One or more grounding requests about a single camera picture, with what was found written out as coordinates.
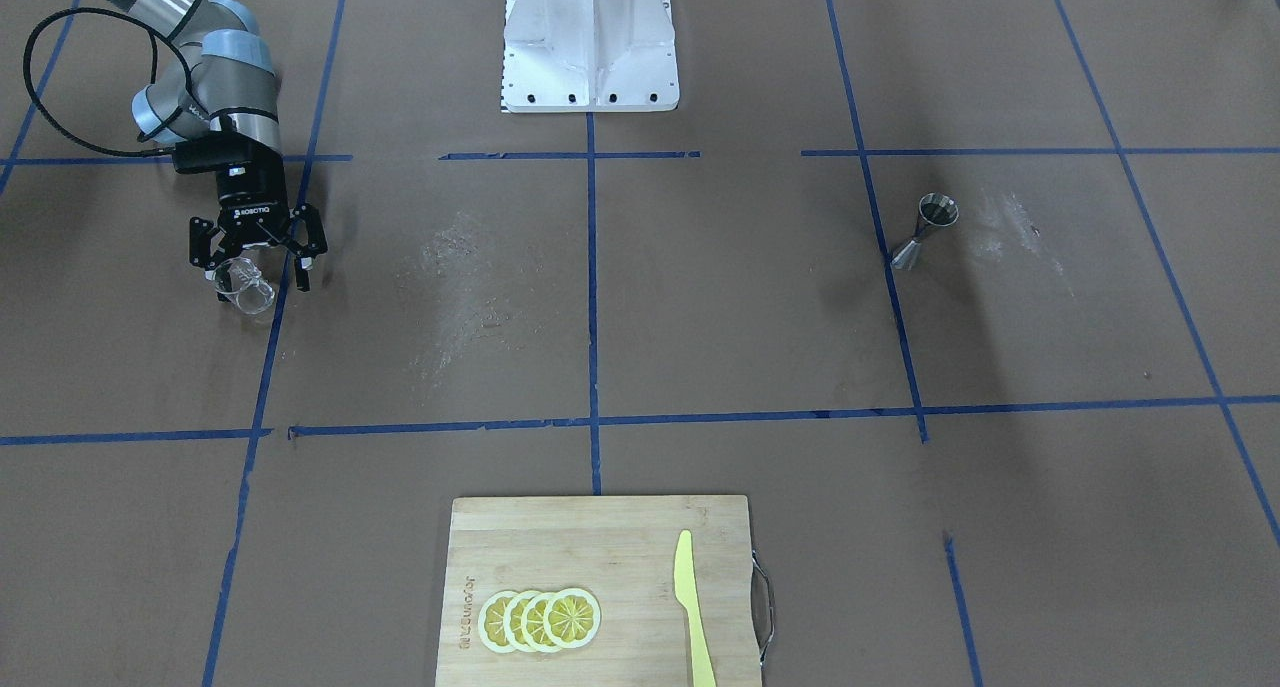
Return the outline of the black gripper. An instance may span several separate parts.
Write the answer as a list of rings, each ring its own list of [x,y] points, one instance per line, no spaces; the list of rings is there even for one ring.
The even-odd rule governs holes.
[[[220,205],[216,221],[189,219],[189,262],[215,287],[232,287],[232,262],[253,246],[280,246],[292,255],[294,285],[311,289],[310,271],[328,253],[323,217],[312,203],[291,210],[285,162],[266,169],[214,171]]]

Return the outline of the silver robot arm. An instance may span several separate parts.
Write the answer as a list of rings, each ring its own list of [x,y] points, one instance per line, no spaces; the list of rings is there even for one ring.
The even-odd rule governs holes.
[[[108,0],[106,17],[143,28],[174,55],[132,99],[143,157],[169,155],[180,175],[211,173],[216,219],[189,223],[189,264],[211,274],[247,249],[284,248],[298,290],[326,253],[317,209],[285,186],[280,81],[253,13],[236,0]]]

